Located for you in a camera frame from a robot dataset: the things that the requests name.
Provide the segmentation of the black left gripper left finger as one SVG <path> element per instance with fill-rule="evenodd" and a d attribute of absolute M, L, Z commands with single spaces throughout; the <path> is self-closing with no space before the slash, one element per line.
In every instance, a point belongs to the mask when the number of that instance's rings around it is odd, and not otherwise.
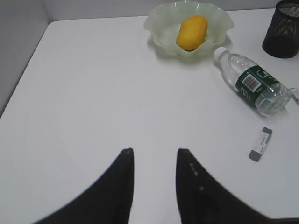
<path fill-rule="evenodd" d="M 134 195 L 134 151 L 121 150 L 87 190 L 39 224 L 127 224 Z"/>

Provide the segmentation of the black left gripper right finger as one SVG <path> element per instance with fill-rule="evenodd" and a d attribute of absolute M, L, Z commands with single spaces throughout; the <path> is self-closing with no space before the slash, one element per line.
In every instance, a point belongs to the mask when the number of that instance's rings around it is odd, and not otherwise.
<path fill-rule="evenodd" d="M 298 218 L 271 219 L 226 190 L 189 149 L 177 154 L 177 202 L 183 224 L 297 224 Z"/>

